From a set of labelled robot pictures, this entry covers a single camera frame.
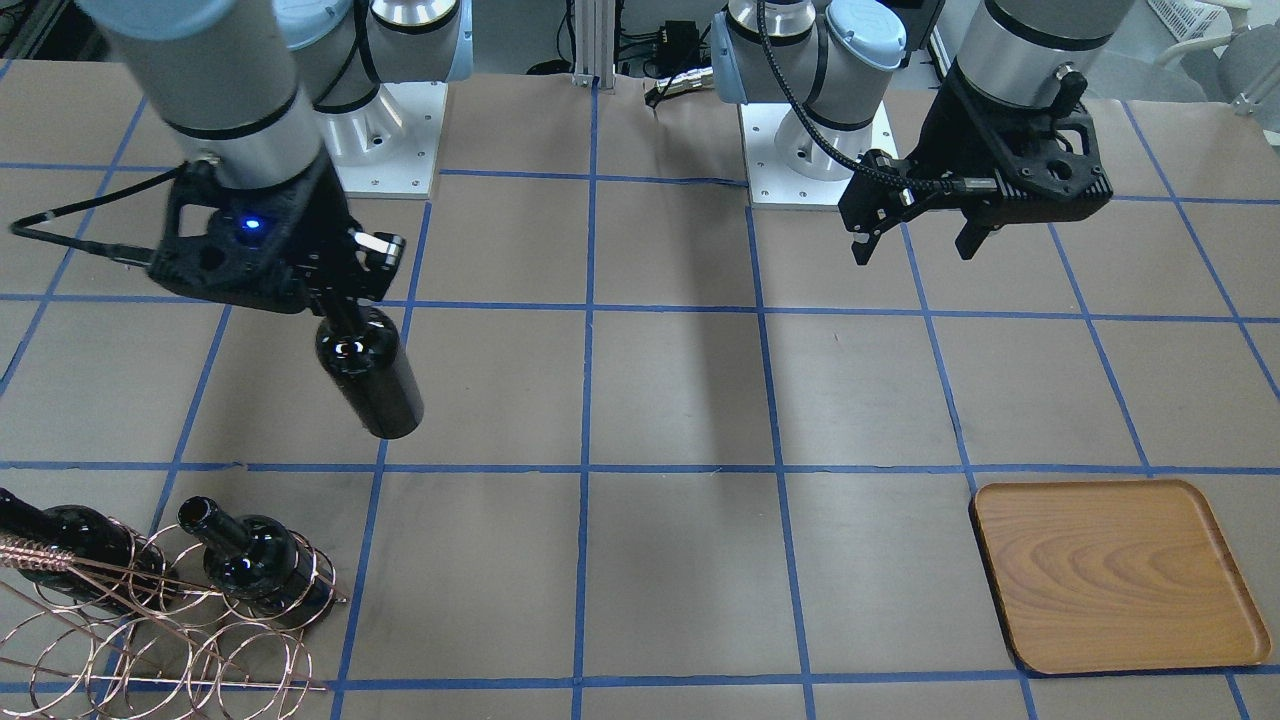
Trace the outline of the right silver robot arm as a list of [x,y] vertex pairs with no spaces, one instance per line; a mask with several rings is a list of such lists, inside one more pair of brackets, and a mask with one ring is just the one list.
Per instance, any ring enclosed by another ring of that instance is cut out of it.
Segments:
[[351,215],[431,172],[392,87],[470,77],[468,1],[83,1],[186,156],[147,273],[191,299],[379,322],[404,241]]

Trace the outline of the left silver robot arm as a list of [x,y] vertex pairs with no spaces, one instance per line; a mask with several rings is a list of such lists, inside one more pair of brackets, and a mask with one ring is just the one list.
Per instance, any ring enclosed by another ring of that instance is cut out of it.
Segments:
[[879,1],[728,1],[709,24],[724,102],[782,102],[800,167],[823,156],[847,184],[837,208],[867,265],[881,237],[925,211],[957,210],[955,246],[972,259],[1005,225],[1080,222],[1114,197],[1088,70],[1129,1],[982,1],[905,158],[842,149],[868,129],[911,51]]

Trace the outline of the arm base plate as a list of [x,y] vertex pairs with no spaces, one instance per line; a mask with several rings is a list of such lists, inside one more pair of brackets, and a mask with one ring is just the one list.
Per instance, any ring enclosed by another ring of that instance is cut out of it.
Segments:
[[805,131],[787,104],[739,108],[751,205],[765,210],[835,211],[852,172]]
[[349,197],[430,199],[449,88],[388,83],[356,110],[311,113]]

